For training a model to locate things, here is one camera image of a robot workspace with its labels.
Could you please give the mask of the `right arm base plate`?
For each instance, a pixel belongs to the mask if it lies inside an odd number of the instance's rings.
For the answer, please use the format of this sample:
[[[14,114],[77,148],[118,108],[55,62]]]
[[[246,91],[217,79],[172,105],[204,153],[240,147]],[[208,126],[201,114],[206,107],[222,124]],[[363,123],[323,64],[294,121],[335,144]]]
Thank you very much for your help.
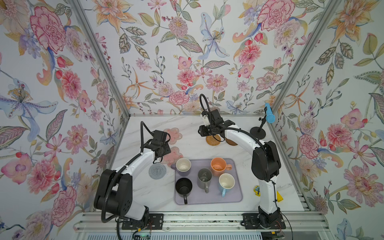
[[[285,230],[286,223],[282,214],[259,214],[244,213],[242,214],[242,226],[246,230]]]

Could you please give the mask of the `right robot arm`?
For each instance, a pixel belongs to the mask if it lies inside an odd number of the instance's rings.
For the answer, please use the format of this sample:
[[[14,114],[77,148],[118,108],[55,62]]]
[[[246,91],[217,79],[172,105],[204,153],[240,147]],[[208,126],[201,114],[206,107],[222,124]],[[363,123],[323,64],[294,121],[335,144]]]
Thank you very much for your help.
[[[235,142],[252,157],[251,171],[259,180],[261,200],[258,208],[259,226],[270,229],[283,217],[278,207],[276,181],[281,168],[277,146],[274,142],[264,142],[251,133],[240,129],[231,120],[223,120],[218,110],[201,113],[203,125],[198,133],[202,137],[220,135]]]

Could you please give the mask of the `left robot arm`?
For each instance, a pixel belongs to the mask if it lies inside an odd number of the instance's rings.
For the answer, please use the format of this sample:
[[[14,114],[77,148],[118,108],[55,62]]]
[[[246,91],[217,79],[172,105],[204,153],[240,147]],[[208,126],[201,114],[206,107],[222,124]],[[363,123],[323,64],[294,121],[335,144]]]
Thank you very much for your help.
[[[124,220],[135,225],[146,226],[149,222],[149,208],[133,200],[133,182],[136,177],[155,160],[171,152],[170,134],[155,130],[152,138],[142,142],[140,152],[125,165],[115,170],[105,170],[94,199],[94,208],[102,211],[101,221]]]

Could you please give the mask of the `pink flower coaster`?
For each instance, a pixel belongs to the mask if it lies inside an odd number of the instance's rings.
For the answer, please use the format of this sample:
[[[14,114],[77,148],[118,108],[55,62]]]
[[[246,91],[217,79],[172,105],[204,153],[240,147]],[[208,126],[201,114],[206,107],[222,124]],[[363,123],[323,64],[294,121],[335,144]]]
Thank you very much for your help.
[[[170,167],[183,157],[184,156],[180,153],[180,149],[178,147],[172,147],[171,152],[163,157],[162,164]]]
[[[164,132],[167,133],[166,137],[169,145],[176,144],[183,137],[178,128],[165,129]]]

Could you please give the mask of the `brown wooden coaster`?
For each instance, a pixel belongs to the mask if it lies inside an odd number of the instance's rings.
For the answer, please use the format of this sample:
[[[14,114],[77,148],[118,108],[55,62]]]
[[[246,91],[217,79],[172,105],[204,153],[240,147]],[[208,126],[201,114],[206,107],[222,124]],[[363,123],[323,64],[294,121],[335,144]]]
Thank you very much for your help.
[[[237,145],[238,145],[237,143],[235,143],[235,142],[232,141],[232,140],[229,140],[229,139],[225,139],[225,140],[226,140],[226,143],[229,144],[229,145],[231,145],[231,146],[237,146]]]

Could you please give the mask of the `grey knitted round coaster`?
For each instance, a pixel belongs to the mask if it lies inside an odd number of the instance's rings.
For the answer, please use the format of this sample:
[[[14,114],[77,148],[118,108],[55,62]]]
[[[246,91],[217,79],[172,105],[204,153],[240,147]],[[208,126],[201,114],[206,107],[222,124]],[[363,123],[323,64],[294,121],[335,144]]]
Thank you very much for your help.
[[[167,169],[163,164],[153,164],[149,168],[149,176],[154,180],[162,179],[167,173]]]

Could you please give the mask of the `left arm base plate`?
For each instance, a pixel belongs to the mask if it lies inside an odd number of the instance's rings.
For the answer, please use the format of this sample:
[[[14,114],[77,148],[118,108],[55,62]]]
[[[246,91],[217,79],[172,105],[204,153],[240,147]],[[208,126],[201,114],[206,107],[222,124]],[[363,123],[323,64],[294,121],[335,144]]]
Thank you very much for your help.
[[[122,230],[162,230],[164,214],[145,214],[141,220],[128,219],[122,221]]]

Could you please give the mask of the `purple mug white inside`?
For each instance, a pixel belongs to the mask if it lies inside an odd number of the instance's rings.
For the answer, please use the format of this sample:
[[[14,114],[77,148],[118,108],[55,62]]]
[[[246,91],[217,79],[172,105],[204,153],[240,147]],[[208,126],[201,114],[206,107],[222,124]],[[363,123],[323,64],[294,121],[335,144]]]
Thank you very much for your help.
[[[175,164],[171,165],[171,169],[175,170],[182,177],[186,177],[189,175],[191,167],[191,161],[187,158],[181,158],[177,160]]]

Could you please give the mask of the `woven rattan coaster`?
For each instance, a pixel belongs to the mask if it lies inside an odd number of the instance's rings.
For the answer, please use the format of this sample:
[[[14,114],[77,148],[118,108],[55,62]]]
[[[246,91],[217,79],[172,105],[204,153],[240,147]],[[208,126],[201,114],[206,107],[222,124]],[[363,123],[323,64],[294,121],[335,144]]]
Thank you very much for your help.
[[[220,135],[207,136],[206,142],[210,146],[218,146],[222,142],[222,139]]]

